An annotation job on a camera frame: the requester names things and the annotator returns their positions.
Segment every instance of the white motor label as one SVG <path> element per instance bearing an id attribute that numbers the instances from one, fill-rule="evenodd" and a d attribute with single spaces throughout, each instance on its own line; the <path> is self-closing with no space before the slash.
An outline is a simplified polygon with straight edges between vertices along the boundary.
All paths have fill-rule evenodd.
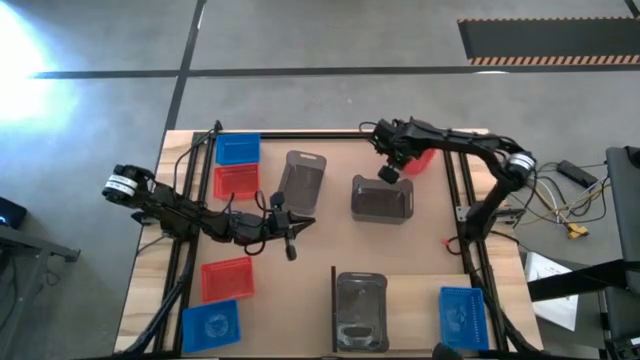
<path id="1" fill-rule="evenodd" d="M 129 196 L 133 196 L 133 194 L 135 194 L 135 191 L 133 191 L 132 188 L 130 188 L 128 186 L 125 186 L 125 185 L 122 185 L 120 183 L 117 183 L 115 181 L 107 181 L 107 183 L 105 184 L 104 187 L 108 187 L 108 188 L 111 188 L 111 189 L 122 191 L 123 193 L 125 193 L 125 194 L 127 194 Z"/>
<path id="2" fill-rule="evenodd" d="M 109 176 L 109 181 L 115 181 L 115 182 L 119 182 L 120 184 L 124 184 L 127 185 L 128 187 L 135 189 L 136 187 L 138 187 L 138 183 L 126 178 L 124 176 L 120 176 L 120 175 L 111 175 Z"/>

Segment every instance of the white paper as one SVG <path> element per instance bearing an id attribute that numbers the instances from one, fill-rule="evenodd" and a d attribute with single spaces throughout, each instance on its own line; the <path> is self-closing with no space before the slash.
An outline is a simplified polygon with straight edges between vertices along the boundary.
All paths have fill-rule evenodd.
<path id="1" fill-rule="evenodd" d="M 534 252 L 527 254 L 527 262 L 525 265 L 527 282 L 568 272 L 571 272 L 571 269 L 553 262 L 540 254 Z M 533 311 L 543 319 L 560 325 L 565 329 L 575 331 L 576 315 L 578 312 L 578 295 L 534 302 Z"/>

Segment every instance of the wooden table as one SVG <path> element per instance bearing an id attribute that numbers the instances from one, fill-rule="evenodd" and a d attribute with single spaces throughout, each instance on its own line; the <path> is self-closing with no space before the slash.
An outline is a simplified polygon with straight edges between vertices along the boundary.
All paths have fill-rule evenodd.
<path id="1" fill-rule="evenodd" d="M 172 182 L 174 163 L 188 149 L 192 136 L 193 131 L 167 133 L 157 181 L 169 184 Z M 383 158 L 377 156 L 367 142 L 351 142 L 342 140 L 327 144 L 327 140 L 263 141 L 261 188 L 266 194 L 277 189 L 284 156 L 289 149 L 321 154 L 327 158 L 325 178 L 314 214 L 317 223 L 296 240 L 298 260 L 286 260 L 282 241 L 268 243 L 265 252 L 254 257 L 256 295 L 239 301 L 242 342 L 196 355 L 231 357 L 329 354 L 329 276 L 332 265 L 336 266 L 338 273 L 366 271 L 387 276 L 387 322 L 391 351 L 424 355 L 430 352 L 425 344 L 433 346 L 437 343 L 439 324 L 435 304 L 439 288 L 469 286 L 469 277 L 463 273 L 461 259 L 448 254 L 439 241 L 455 235 L 443 157 L 438 154 L 425 173 L 413 179 L 415 210 L 413 217 L 405 224 L 398 226 L 354 222 L 348 205 L 350 179 L 355 174 L 375 178 Z M 491 189 L 495 179 L 480 159 L 469 156 L 468 161 L 476 197 L 481 200 Z M 200 187 L 202 162 L 203 155 L 199 155 L 192 189 L 194 198 Z M 459 175 L 460 167 L 455 160 L 454 165 L 456 174 Z M 186 167 L 186 161 L 178 167 L 178 189 L 182 189 Z M 460 197 L 464 202 L 466 196 L 462 194 L 462 176 L 456 177 Z M 213 198 L 211 188 L 212 186 L 208 186 L 208 206 L 211 209 L 221 209 L 224 202 Z M 259 213 L 253 201 L 234 202 L 234 210 Z M 513 235 L 511 228 L 506 225 L 496 225 L 494 230 Z M 420 234 L 419 241 L 415 234 Z M 159 235 L 158 228 L 145 228 L 140 246 Z M 219 244 L 205 235 L 201 235 L 199 241 L 190 306 L 201 304 L 201 264 L 244 256 L 241 247 Z M 517 245 L 494 235 L 487 239 L 486 245 L 501 306 L 525 338 L 541 349 L 542 343 Z M 163 241 L 146 249 L 136 259 L 115 350 L 130 345 L 156 312 L 162 297 L 170 248 L 171 241 Z M 177 306 L 169 319 L 169 332 L 165 338 L 167 349 L 173 340 L 176 313 Z M 301 335 L 301 329 L 308 329 L 309 324 L 314 324 L 313 334 Z"/>

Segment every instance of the red object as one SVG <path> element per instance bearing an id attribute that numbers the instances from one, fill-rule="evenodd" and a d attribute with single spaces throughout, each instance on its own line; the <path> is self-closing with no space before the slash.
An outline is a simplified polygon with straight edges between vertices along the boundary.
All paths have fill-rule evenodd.
<path id="1" fill-rule="evenodd" d="M 253 198 L 260 189 L 258 164 L 218 166 L 213 170 L 213 196 L 227 200 Z"/>
<path id="2" fill-rule="evenodd" d="M 424 169 L 426 169 L 427 165 L 429 165 L 431 159 L 433 159 L 433 156 L 435 154 L 436 149 L 429 149 L 425 151 L 424 153 L 422 153 L 420 159 L 412 159 L 411 161 L 409 161 L 409 163 L 405 165 L 403 171 L 408 175 L 420 174 Z"/>
<path id="3" fill-rule="evenodd" d="M 200 272 L 202 302 L 241 299 L 255 294 L 250 256 L 204 264 Z"/>

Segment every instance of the sunlight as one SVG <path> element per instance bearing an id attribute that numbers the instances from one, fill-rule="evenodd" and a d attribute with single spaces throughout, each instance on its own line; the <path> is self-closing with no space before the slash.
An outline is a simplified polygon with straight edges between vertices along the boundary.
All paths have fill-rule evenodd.
<path id="1" fill-rule="evenodd" d="M 50 129 L 59 126 L 53 114 L 47 80 L 29 80 L 34 72 L 45 69 L 42 52 L 29 35 L 28 24 L 7 4 L 0 2 L 0 126 L 21 126 L 30 129 Z"/>

